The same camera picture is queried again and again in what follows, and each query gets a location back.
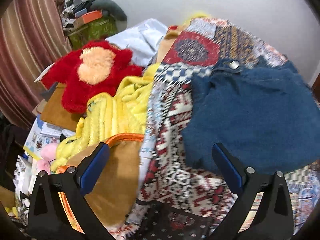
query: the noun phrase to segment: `cardboard box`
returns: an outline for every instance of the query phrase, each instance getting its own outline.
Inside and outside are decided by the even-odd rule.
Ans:
[[[14,192],[0,186],[0,201],[4,207],[15,207]]]
[[[81,17],[77,18],[76,21],[73,23],[74,27],[77,29],[81,27],[82,25],[92,22],[94,20],[97,20],[99,18],[102,18],[102,12],[101,11],[93,11],[88,12]]]
[[[115,20],[109,17],[89,22],[68,35],[73,49],[80,49],[89,41],[104,39],[118,32]]]
[[[61,99],[65,85],[59,83],[49,101],[45,105],[40,119],[50,124],[59,126],[63,129],[76,131],[81,114],[72,114],[65,110],[61,105]]]
[[[32,110],[32,113],[35,115],[35,116],[38,116],[38,114],[42,114],[42,111],[45,107],[45,105],[47,104],[47,101],[45,101],[44,99],[42,99],[40,101],[40,103]]]

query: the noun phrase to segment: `striped curtain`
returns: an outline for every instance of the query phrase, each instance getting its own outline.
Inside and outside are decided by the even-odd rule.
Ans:
[[[34,80],[71,50],[60,15],[64,0],[13,0],[0,21],[0,110],[28,129],[44,91]]]

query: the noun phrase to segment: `metal bolt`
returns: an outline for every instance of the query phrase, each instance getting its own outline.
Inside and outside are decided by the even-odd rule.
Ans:
[[[240,66],[240,63],[235,60],[235,61],[232,61],[229,66],[232,69],[236,69],[236,68],[238,68]]]
[[[45,171],[39,171],[38,176],[43,177],[45,175]]]
[[[69,172],[69,173],[73,173],[75,170],[76,170],[76,167],[74,167],[74,166],[67,168],[67,172]]]
[[[280,178],[283,177],[282,171],[277,171],[277,175],[278,175]]]
[[[250,173],[250,174],[253,174],[255,172],[255,170],[252,167],[248,167],[247,168],[247,172]]]

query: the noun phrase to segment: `pile of items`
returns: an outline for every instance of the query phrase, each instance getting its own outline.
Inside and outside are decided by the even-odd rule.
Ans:
[[[227,20],[167,29],[150,19],[70,52],[46,75],[65,84],[61,105],[81,117],[74,135],[39,157],[61,173],[108,141],[107,165],[85,198],[115,239],[207,238],[237,199],[212,159],[218,142],[262,173],[285,173],[295,232],[320,197],[310,89],[285,55]]]
[[[61,20],[73,49],[79,49],[88,41],[118,33],[116,21],[126,21],[127,16],[111,0],[68,0]]]

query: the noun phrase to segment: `light blue cloth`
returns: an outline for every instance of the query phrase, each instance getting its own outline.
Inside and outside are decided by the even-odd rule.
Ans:
[[[320,110],[290,61],[253,69],[218,61],[212,76],[193,75],[193,113],[182,131],[186,164],[217,173],[212,146],[221,142],[257,172],[290,172],[320,157]]]

